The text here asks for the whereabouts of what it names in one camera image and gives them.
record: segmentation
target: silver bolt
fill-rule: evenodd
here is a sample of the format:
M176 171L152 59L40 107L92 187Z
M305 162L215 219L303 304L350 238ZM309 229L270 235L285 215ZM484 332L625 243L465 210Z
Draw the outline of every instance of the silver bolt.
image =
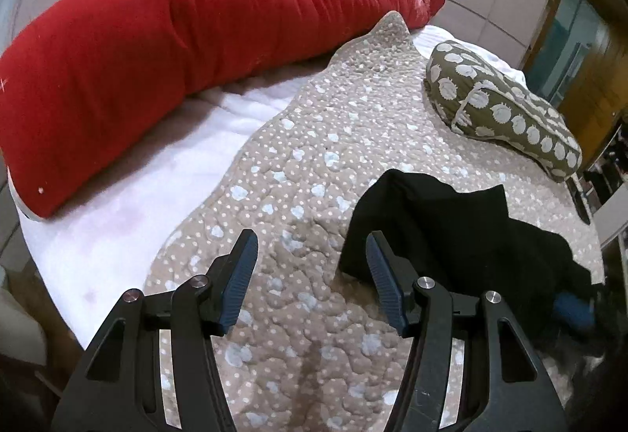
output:
M208 283L209 283L209 280L204 274L196 275L194 278L190 280L190 285L192 285L196 289L203 288Z
M129 289L124 294L122 294L122 299L127 303L132 303L133 301L137 301L139 299L141 292L139 289Z
M502 300L502 296L499 292L495 292L494 290L489 290L486 294L484 294L489 303L497 304Z
M429 276L422 276L416 282L422 289L431 289L435 285L434 280Z

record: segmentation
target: patterned pillow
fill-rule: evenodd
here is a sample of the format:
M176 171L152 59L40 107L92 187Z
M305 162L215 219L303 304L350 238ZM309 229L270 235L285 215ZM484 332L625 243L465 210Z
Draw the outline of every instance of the patterned pillow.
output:
M428 96L450 129L503 140L534 157L562 182L582 163L582 150L547 102L456 41L437 45L426 76Z

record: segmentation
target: wrinkled white sheet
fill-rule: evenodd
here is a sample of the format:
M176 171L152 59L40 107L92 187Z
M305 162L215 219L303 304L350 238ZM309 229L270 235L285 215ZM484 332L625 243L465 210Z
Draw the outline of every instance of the wrinkled white sheet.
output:
M429 58L453 36L428 25L413 38ZM463 44L525 85L521 71ZM167 236L211 194L244 142L321 66L285 66L190 97L53 219L36 222L20 213L33 260L81 345L125 290L142 287Z

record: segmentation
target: pillow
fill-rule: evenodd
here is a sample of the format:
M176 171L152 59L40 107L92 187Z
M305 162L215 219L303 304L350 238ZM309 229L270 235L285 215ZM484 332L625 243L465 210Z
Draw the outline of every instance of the pillow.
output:
M15 189L48 217L187 94L330 51L391 10L422 27L444 1L61 0L0 58Z
M557 182L576 172L582 150L561 115L520 83L455 41L432 51L428 96L457 134L496 139L534 157Z

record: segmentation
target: bed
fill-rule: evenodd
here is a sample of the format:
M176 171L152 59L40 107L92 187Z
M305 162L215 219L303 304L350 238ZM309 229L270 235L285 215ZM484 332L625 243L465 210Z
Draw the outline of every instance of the bed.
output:
M6 46L54 1L2 0L0 15L7 20L2 43ZM423 59L441 42L454 39L525 86L521 71L482 47L455 39L441 27L427 25L411 37ZM250 137L284 111L328 61L318 58L284 66L191 96L85 185L54 218L38 222L20 213L33 260L81 345L89 344L125 290L150 286L154 260L161 248L177 241L177 226L215 193ZM495 176L505 182L506 176ZM576 214L573 221L578 222ZM587 260L597 254L598 246L589 244ZM593 279L600 281L599 260L590 269ZM240 350L224 355L244 359ZM555 366L552 370L558 376ZM167 374L162 378L164 390L170 389ZM272 384L268 388L273 392ZM394 396L384 396L384 402L388 405L391 398L394 402ZM254 428L271 425L260 422L255 411L244 410L236 409L246 414L246 423ZM176 403L171 403L170 411L176 414ZM334 416L323 422L328 428L340 428Z

